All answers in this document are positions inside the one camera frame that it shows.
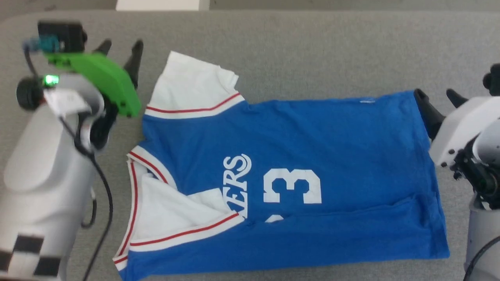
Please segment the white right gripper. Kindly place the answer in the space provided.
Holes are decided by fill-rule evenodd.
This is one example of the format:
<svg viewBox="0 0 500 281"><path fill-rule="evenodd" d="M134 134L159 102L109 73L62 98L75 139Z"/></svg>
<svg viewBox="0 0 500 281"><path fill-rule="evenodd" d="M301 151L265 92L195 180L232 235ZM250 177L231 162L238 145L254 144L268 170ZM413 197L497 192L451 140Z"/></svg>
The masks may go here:
<svg viewBox="0 0 500 281"><path fill-rule="evenodd" d="M473 157L479 163L498 164L500 98L483 96L469 100L453 89L447 89L446 96L456 108L447 117L430 103L421 89L414 90L414 99L432 141L429 151L432 161L450 166L458 151L473 142Z"/></svg>

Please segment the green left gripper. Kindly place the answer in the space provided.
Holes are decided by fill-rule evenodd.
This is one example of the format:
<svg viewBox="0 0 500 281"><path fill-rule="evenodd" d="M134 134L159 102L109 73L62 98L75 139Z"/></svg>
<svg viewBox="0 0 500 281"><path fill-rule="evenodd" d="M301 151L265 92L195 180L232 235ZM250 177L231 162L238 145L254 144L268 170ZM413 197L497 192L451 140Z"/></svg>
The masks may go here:
<svg viewBox="0 0 500 281"><path fill-rule="evenodd" d="M136 89L144 43L141 39L135 42L124 66L106 57L111 45L111 39L105 39L93 53L45 53L44 56L57 68L73 71L60 75L56 89L78 91L93 106L99 105L99 95L106 96L117 106L119 114L137 117L141 102Z"/></svg>

